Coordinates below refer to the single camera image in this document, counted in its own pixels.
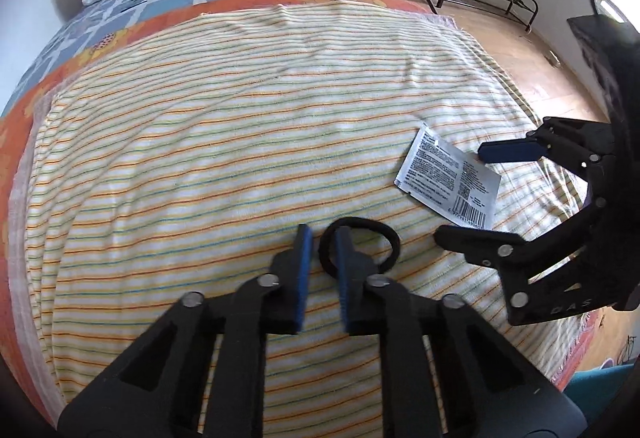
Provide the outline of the white printed sachet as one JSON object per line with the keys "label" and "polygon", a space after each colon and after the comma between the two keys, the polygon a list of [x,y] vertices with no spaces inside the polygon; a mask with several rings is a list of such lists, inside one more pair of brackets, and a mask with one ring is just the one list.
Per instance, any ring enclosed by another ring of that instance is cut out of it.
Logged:
{"label": "white printed sachet", "polygon": [[501,177],[423,124],[394,184],[447,221],[489,230],[494,222]]}

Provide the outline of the teal floor mat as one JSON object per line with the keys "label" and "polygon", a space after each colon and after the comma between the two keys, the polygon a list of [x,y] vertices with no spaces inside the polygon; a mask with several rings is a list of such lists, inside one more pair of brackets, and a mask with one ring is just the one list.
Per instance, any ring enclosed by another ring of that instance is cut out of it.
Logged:
{"label": "teal floor mat", "polygon": [[599,368],[577,371],[563,392],[582,411],[588,424],[597,421],[625,384],[634,366],[608,358]]}

